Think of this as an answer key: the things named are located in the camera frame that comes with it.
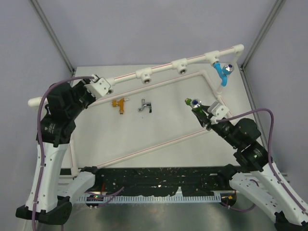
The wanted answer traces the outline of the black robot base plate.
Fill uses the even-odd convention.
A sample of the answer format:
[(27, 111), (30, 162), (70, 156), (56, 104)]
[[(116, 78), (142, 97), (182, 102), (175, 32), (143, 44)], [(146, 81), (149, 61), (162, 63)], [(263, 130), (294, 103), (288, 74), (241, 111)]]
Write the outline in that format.
[(208, 196), (215, 191), (230, 191), (226, 178), (237, 172), (247, 171), (231, 164), (223, 167), (99, 168), (94, 171), (95, 182), (89, 191), (165, 197), (181, 190), (183, 196)]

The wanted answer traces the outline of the white PVC pipe frame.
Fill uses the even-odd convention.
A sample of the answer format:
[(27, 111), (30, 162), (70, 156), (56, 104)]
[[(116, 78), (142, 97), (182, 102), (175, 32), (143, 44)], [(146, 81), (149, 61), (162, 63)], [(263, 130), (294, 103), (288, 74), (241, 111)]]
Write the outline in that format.
[[(233, 54), (232, 65), (243, 52), (239, 44), (189, 59), (179, 59), (156, 67), (143, 67), (134, 73), (106, 79), (111, 88), (83, 113), (76, 138), (66, 153), (76, 152), (81, 162), (89, 159), (100, 167), (186, 167), (214, 163), (214, 155), (228, 148), (214, 144), (208, 131), (190, 124), (184, 108), (185, 96), (201, 97), (202, 102), (218, 101), (234, 116), (248, 108), (248, 98), (240, 71), (221, 86), (213, 64), (219, 57)], [(112, 100), (129, 98), (124, 113)], [(152, 103), (152, 113), (138, 112), (141, 100)]]

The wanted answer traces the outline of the chrome water faucet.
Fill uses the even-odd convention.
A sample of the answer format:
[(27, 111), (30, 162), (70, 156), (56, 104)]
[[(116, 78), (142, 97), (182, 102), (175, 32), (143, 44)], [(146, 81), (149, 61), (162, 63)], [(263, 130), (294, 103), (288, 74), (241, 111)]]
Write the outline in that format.
[(141, 100), (141, 107), (138, 108), (138, 112), (142, 112), (145, 108), (149, 109), (149, 113), (152, 113), (152, 103), (147, 102), (145, 99)]

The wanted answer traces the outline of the orange water faucet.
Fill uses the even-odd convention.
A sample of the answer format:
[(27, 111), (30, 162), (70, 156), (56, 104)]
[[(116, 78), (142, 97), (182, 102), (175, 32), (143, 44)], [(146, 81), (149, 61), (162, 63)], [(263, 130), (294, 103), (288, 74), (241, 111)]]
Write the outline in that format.
[(119, 107), (119, 113), (122, 115), (124, 113), (124, 103), (129, 101), (129, 98), (121, 98), (119, 100), (112, 100), (113, 107)]

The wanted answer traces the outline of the green water faucet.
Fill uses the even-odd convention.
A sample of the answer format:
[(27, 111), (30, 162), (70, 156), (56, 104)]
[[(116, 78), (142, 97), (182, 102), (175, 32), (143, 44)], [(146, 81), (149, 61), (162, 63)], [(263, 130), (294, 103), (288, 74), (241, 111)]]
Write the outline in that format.
[(185, 104), (187, 106), (190, 106), (193, 112), (196, 112), (196, 113), (202, 113), (203, 112), (202, 103), (199, 99), (186, 98)]

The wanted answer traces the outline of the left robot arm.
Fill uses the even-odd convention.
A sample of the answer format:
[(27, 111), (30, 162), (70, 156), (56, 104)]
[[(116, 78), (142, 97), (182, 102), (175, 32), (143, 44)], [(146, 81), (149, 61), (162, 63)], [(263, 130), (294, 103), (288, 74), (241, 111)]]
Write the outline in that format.
[(75, 119), (95, 97), (87, 90), (91, 77), (77, 77), (51, 85), (39, 103), (37, 115), (38, 156), (32, 189), (25, 205), (16, 210), (16, 217), (47, 225), (63, 226), (69, 219), (74, 202), (85, 191), (102, 188), (96, 167), (85, 167), (80, 175), (63, 190), (58, 189), (65, 152), (69, 148)]

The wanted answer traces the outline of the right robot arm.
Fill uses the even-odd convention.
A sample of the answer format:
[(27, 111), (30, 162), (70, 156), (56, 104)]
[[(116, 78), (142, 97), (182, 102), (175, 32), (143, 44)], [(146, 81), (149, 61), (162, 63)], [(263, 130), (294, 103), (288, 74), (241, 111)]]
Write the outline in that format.
[(261, 183), (226, 165), (218, 177), (218, 185), (224, 190), (239, 191), (259, 207), (273, 222), (278, 231), (306, 231), (308, 229), (308, 205), (295, 192), (277, 168), (271, 156), (271, 140), (264, 148), (257, 139), (261, 133), (254, 120), (247, 115), (260, 112), (255, 109), (231, 118), (226, 118), (228, 107), (214, 102), (203, 105), (198, 99), (188, 99), (200, 125), (214, 131), (236, 150), (234, 157), (238, 164)]

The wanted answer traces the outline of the blue water faucet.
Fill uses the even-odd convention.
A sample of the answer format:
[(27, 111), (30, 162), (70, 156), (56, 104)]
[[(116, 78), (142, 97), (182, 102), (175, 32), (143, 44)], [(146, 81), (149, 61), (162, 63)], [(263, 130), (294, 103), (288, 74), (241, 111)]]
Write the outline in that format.
[(225, 64), (223, 67), (221, 67), (221, 63), (216, 62), (213, 64), (213, 67), (221, 79), (221, 86), (222, 87), (227, 86), (228, 76), (234, 71), (234, 65)]

